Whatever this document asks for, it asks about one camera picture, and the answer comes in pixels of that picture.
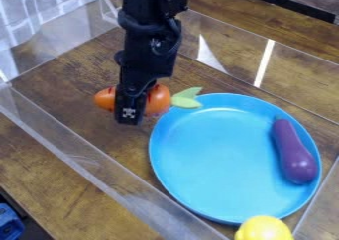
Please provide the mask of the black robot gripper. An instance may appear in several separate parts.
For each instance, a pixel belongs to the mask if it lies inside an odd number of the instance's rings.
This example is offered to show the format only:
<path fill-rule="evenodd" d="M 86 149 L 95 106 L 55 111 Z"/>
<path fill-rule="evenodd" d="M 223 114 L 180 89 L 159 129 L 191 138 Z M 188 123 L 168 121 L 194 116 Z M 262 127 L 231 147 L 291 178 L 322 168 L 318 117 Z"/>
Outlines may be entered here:
<path fill-rule="evenodd" d="M 174 73 L 183 39 L 182 22 L 171 17 L 142 24 L 123 10 L 118 13 L 118 22 L 126 34 L 124 48 L 116 55 L 120 78 L 115 89 L 114 117 L 119 124 L 139 125 L 155 80 L 171 77 Z"/>

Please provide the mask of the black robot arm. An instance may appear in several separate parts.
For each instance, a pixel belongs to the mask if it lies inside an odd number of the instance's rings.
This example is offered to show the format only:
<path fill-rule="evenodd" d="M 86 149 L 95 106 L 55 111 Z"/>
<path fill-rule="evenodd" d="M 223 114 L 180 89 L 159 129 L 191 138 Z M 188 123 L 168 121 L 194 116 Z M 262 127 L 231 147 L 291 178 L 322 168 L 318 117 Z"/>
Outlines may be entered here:
<path fill-rule="evenodd" d="M 147 93 L 159 78 L 171 77 L 182 45 L 182 21 L 188 0 L 123 0 L 118 24 L 124 48 L 115 54 L 120 67 L 115 93 L 115 120 L 138 125 L 146 113 Z"/>

